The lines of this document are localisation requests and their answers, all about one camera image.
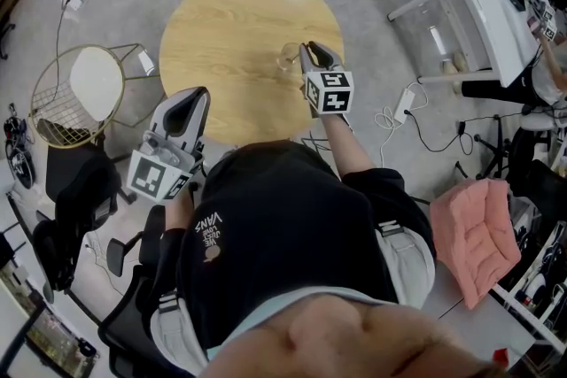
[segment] pink cushion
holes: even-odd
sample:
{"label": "pink cushion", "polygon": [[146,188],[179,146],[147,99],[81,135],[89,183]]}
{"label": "pink cushion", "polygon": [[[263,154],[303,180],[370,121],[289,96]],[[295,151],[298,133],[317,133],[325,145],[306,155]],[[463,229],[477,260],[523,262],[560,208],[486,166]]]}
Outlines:
{"label": "pink cushion", "polygon": [[520,261],[508,211],[508,184],[467,180],[431,203],[438,258],[472,309]]}

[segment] gold wire basket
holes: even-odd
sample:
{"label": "gold wire basket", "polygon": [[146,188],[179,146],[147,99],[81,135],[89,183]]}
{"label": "gold wire basket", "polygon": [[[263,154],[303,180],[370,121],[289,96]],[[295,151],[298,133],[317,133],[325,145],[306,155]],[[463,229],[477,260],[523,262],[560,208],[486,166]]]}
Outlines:
{"label": "gold wire basket", "polygon": [[[121,93],[112,112],[104,120],[91,117],[75,95],[70,82],[71,69],[82,50],[98,48],[108,52],[120,68]],[[43,70],[32,95],[31,119],[38,135],[51,147],[69,149],[92,141],[101,134],[118,111],[124,94],[124,68],[120,59],[107,48],[88,44],[61,53]]]}

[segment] wooden tabletop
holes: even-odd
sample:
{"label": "wooden tabletop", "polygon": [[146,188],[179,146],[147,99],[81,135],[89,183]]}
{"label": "wooden tabletop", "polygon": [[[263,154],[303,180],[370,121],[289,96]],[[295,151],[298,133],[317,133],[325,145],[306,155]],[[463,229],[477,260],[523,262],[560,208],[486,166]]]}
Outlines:
{"label": "wooden tabletop", "polygon": [[317,41],[344,57],[340,27],[323,0],[183,0],[161,41],[168,96],[211,93],[205,135],[235,145],[292,137],[312,119],[300,66],[277,64],[287,43]]}

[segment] concrete floor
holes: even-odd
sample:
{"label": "concrete floor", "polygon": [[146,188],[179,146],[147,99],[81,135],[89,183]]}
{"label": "concrete floor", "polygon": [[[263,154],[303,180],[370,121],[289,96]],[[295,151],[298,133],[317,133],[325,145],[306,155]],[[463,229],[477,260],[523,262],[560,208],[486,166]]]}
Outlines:
{"label": "concrete floor", "polygon": [[[60,33],[60,50],[79,43],[97,43],[110,47],[141,42],[157,62],[159,43],[167,21],[182,0],[84,1],[85,5],[76,12],[67,9]],[[442,20],[434,8],[427,13],[411,13],[391,24],[386,19],[386,14],[408,0],[325,1],[341,26],[346,46],[346,63],[355,78],[355,99],[349,119],[362,145],[379,163],[380,146],[389,133],[375,124],[375,114],[388,105],[395,108],[401,91],[416,80],[417,74],[429,74],[439,69],[441,56],[431,38],[429,27],[435,26],[442,31],[448,49],[454,48],[454,38],[445,32]],[[61,0],[20,0],[12,14],[12,21],[17,24],[17,28],[6,40],[5,48],[10,58],[0,62],[0,106],[5,116],[10,102],[16,104],[20,116],[27,115],[35,81],[54,58],[60,2]],[[412,54],[418,57],[416,61],[410,58],[407,48],[411,48]],[[151,105],[149,103],[155,103],[162,93],[159,79],[132,83],[128,86],[119,118],[140,118],[147,111],[147,106]],[[428,86],[427,93],[429,106],[416,112],[416,117],[420,121],[423,137],[435,148],[441,148],[454,137],[457,120],[519,112],[519,105],[458,97],[450,85]],[[490,120],[470,123],[467,128],[471,134],[480,133],[489,137],[494,131]],[[144,125],[137,131],[112,127],[107,134],[109,155],[116,156],[136,147],[143,130]],[[320,131],[320,126],[317,126],[315,135],[319,135]],[[213,165],[225,148],[209,142],[206,147],[206,163]],[[410,194],[432,199],[453,184],[456,160],[460,160],[474,175],[480,169],[480,151],[479,147],[475,147],[472,155],[466,157],[458,143],[455,143],[443,153],[432,154],[421,145],[415,126],[409,122],[396,131],[384,149],[384,157],[387,166],[403,174]],[[21,209],[30,226],[35,224],[35,208],[40,208],[47,214],[53,212],[52,203],[43,193],[46,153],[45,144],[38,138],[33,146],[38,170],[37,185],[31,191],[20,192]],[[120,171],[125,176],[126,165],[120,166]],[[98,317],[104,318],[120,300],[120,295],[110,286],[105,271],[95,266],[95,260],[99,265],[105,266],[104,252],[110,238],[128,240],[143,228],[150,208],[151,203],[142,199],[130,207],[120,201],[119,212],[95,234],[89,235],[97,256],[91,250],[84,250],[73,290]],[[123,277],[112,277],[114,287],[121,292],[128,287],[129,273],[136,263],[136,251],[129,257]]]}

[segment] red object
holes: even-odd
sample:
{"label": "red object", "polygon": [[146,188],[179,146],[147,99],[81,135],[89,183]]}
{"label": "red object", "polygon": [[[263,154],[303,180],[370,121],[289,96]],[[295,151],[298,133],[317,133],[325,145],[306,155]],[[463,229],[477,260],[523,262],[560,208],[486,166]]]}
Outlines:
{"label": "red object", "polygon": [[509,357],[508,357],[508,349],[503,348],[501,350],[496,350],[493,354],[493,361],[496,364],[498,364],[499,366],[502,366],[504,368],[508,368],[508,365],[510,363]]}

